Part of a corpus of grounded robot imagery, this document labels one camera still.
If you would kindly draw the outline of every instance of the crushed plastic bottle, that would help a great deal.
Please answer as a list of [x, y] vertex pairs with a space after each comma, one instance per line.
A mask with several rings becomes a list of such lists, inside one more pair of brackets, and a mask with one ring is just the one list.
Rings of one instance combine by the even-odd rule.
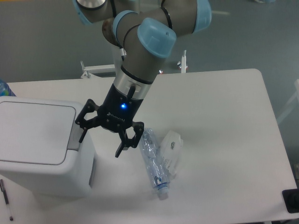
[[0, 79], [0, 97], [3, 96], [15, 97], [15, 94], [11, 91], [8, 84]]
[[158, 194], [168, 193], [170, 180], [160, 156], [159, 145], [151, 128], [145, 128], [139, 142], [139, 148], [146, 166], [150, 183]]

